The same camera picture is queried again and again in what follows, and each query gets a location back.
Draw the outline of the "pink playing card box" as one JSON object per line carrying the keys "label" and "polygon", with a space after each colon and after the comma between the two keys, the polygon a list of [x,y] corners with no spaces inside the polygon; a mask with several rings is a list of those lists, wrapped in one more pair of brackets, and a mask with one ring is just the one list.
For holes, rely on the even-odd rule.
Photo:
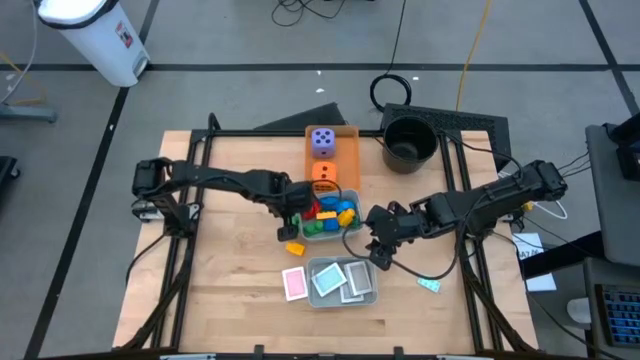
{"label": "pink playing card box", "polygon": [[303,267],[295,267],[282,271],[285,298],[288,302],[308,297],[308,286]]}

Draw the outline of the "black metal table frame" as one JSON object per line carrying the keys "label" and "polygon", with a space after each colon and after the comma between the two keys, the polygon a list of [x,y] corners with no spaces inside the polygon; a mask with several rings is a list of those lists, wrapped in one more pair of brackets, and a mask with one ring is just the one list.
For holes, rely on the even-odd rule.
{"label": "black metal table frame", "polygon": [[[212,139],[209,164],[234,171],[253,168],[305,177],[304,130],[295,136],[221,130]],[[440,150],[417,173],[398,175],[383,163],[381,146],[359,138],[360,199],[363,212],[374,204],[409,202],[446,191]],[[179,350],[183,352],[405,354],[475,352],[460,266],[441,280],[438,294],[420,287],[398,269],[376,271],[377,301],[369,306],[314,308],[308,300],[287,302],[281,271],[312,258],[348,255],[339,241],[307,243],[304,257],[291,255],[276,239],[281,221],[264,206],[238,195],[206,191],[195,242]],[[171,243],[164,239],[133,269],[113,345],[134,336],[158,302]],[[453,256],[454,234],[404,244],[397,261],[424,274],[440,274]],[[532,316],[510,242],[484,242],[494,301],[511,326],[538,348]]]}

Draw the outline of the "black bucket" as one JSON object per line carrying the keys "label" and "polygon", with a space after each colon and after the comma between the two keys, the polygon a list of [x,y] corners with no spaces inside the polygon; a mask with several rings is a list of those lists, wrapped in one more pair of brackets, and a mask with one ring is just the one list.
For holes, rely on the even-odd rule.
{"label": "black bucket", "polygon": [[436,130],[417,117],[396,118],[383,133],[383,161],[390,170],[399,174],[418,171],[437,149]]}

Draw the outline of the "grey plastic bin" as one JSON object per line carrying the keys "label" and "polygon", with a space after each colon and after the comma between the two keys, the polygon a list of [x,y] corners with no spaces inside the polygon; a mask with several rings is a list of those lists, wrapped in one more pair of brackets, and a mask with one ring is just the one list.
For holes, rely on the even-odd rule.
{"label": "grey plastic bin", "polygon": [[340,227],[339,231],[335,231],[335,232],[325,232],[323,231],[320,234],[314,235],[312,237],[307,237],[304,235],[303,233],[303,227],[311,222],[311,221],[316,221],[317,219],[312,219],[312,220],[303,220],[302,219],[302,223],[300,225],[298,225],[299,227],[299,232],[302,234],[302,237],[309,241],[309,242],[320,242],[320,241],[338,241],[342,238],[342,235],[344,233],[347,233],[347,237],[350,236],[354,236],[356,233],[360,232],[363,227],[363,218],[362,218],[362,210],[360,207],[360,198],[358,195],[358,192],[356,190],[353,189],[346,189],[346,190],[342,190],[342,191],[333,191],[333,192],[324,192],[324,193],[320,193],[319,195],[317,195],[317,201],[319,202],[320,198],[323,197],[329,197],[329,196],[335,196],[338,197],[341,200],[351,200],[355,203],[356,205],[356,216],[358,216],[361,220],[361,227],[358,229],[352,228],[351,225],[349,227],[343,228]]}
{"label": "grey plastic bin", "polygon": [[[319,271],[323,270],[328,265],[330,265],[332,263],[337,263],[340,266],[340,268],[342,269],[342,271],[344,272],[344,274],[345,274],[345,276],[347,278],[347,282],[345,284],[349,285],[348,277],[346,275],[344,266],[346,264],[348,264],[348,263],[359,262],[359,261],[364,261],[364,262],[367,263],[369,275],[370,275],[370,278],[371,278],[371,281],[372,281],[372,285],[373,285],[373,291],[368,293],[368,294],[364,294],[363,295],[364,296],[364,300],[362,302],[350,303],[350,304],[342,304],[341,303],[341,299],[340,299],[340,288],[334,290],[333,292],[329,293],[325,297],[320,297],[319,296],[318,292],[316,291],[316,289],[315,289],[315,287],[314,287],[314,285],[313,285],[313,283],[311,281],[311,277],[313,275],[315,275]],[[308,283],[308,287],[309,287],[309,303],[314,308],[368,306],[368,305],[374,304],[376,302],[377,298],[378,298],[378,284],[377,284],[375,268],[370,262],[365,261],[365,260],[358,260],[358,259],[349,258],[349,257],[333,257],[333,258],[331,258],[331,257],[316,257],[316,258],[312,258],[307,263],[307,283]]]}

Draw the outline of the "teal playing card box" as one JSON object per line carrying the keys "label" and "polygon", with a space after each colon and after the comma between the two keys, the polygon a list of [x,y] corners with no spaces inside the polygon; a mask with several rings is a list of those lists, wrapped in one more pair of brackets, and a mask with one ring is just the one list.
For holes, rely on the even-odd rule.
{"label": "teal playing card box", "polygon": [[347,278],[337,263],[332,263],[311,277],[320,297],[325,297],[347,282]]}

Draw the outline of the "grey metal bracket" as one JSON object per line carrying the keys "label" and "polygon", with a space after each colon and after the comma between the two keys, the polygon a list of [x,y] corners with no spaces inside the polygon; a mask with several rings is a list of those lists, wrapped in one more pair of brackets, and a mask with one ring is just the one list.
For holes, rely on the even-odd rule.
{"label": "grey metal bracket", "polygon": [[145,200],[135,200],[131,204],[131,212],[143,223],[164,219],[164,216],[156,206],[152,202]]}

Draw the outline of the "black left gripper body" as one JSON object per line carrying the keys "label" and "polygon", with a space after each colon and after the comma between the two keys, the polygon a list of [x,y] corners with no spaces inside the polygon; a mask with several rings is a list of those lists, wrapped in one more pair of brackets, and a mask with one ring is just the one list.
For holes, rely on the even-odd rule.
{"label": "black left gripper body", "polygon": [[272,214],[289,225],[294,215],[310,210],[313,202],[313,185],[310,181],[280,181],[276,185]]}

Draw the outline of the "grey computer mouse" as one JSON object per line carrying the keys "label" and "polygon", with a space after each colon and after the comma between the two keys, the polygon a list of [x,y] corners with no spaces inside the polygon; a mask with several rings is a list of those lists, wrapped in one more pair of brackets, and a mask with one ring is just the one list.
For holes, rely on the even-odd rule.
{"label": "grey computer mouse", "polygon": [[591,311],[588,297],[574,298],[568,301],[566,305],[569,317],[579,324],[590,324]]}

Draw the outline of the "grey stand base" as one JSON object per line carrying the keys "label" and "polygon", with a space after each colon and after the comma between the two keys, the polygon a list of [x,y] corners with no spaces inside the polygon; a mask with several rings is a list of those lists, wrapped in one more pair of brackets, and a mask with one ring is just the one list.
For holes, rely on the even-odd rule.
{"label": "grey stand base", "polygon": [[55,123],[58,114],[49,107],[0,103],[0,120],[33,120]]}

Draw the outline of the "purple foam die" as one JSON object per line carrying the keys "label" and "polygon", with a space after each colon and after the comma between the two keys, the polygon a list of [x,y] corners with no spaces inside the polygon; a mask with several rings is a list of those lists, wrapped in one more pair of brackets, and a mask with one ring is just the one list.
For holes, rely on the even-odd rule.
{"label": "purple foam die", "polygon": [[317,128],[311,132],[311,154],[316,159],[335,156],[336,137],[333,129]]}

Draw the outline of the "black perforated case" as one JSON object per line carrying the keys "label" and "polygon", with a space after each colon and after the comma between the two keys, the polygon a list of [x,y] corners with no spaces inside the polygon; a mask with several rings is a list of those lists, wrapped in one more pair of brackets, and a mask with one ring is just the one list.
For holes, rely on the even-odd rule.
{"label": "black perforated case", "polygon": [[426,121],[436,130],[437,139],[438,133],[442,130],[451,135],[456,131],[485,131],[494,152],[511,154],[508,120],[505,117],[387,104],[380,127],[382,138],[386,126],[403,116],[417,117]]}

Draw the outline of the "white paper sheet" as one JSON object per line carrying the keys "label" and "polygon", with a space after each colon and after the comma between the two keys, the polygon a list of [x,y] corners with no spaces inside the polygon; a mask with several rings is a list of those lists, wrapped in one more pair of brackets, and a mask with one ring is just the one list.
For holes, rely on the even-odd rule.
{"label": "white paper sheet", "polygon": [[526,280],[529,292],[551,292],[557,290],[557,285],[551,273]]}
{"label": "white paper sheet", "polygon": [[545,251],[538,233],[514,233],[512,239],[518,248],[518,257],[520,260]]}

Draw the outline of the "orange translucent plastic bin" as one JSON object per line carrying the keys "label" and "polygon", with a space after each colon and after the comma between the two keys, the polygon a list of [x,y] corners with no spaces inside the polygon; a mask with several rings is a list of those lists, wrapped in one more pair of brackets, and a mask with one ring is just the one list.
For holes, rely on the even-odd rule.
{"label": "orange translucent plastic bin", "polygon": [[[330,128],[335,132],[336,153],[332,158],[316,159],[311,154],[311,132],[317,128]],[[359,128],[351,125],[310,125],[305,129],[305,178],[311,180],[311,168],[317,161],[330,161],[337,167],[338,189],[360,190]]]}

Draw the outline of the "black monitor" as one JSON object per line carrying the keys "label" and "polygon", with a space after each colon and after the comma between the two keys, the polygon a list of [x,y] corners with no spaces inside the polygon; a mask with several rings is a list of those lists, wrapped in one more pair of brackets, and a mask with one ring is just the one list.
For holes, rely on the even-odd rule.
{"label": "black monitor", "polygon": [[640,112],[619,125],[605,123],[603,127],[617,145],[616,156],[623,177],[640,182]]}

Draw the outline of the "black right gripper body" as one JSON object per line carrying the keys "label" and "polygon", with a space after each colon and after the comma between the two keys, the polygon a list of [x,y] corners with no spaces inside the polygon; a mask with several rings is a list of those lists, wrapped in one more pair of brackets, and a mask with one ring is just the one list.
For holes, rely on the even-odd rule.
{"label": "black right gripper body", "polygon": [[372,254],[372,263],[388,270],[397,248],[404,242],[412,243],[418,237],[418,218],[399,203],[391,202],[391,209],[383,208],[383,216],[372,228],[372,237],[383,244],[382,254]]}

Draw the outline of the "white trash can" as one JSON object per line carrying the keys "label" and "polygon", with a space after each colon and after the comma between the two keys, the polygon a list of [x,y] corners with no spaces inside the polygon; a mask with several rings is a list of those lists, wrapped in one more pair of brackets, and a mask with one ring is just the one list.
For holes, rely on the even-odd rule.
{"label": "white trash can", "polygon": [[37,14],[116,87],[136,85],[150,62],[120,0],[41,0]]}

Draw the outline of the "orange foam die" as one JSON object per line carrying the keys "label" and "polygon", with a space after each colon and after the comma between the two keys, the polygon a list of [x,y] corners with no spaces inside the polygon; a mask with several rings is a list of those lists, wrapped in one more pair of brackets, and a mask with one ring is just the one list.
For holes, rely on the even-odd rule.
{"label": "orange foam die", "polygon": [[337,167],[330,161],[317,161],[311,168],[314,189],[329,192],[337,189]]}

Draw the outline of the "backlit keyboard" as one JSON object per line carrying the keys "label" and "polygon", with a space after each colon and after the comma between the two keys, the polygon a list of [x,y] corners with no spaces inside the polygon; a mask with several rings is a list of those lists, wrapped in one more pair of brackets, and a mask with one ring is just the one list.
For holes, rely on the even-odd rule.
{"label": "backlit keyboard", "polygon": [[640,349],[640,287],[596,284],[594,291],[607,344]]}

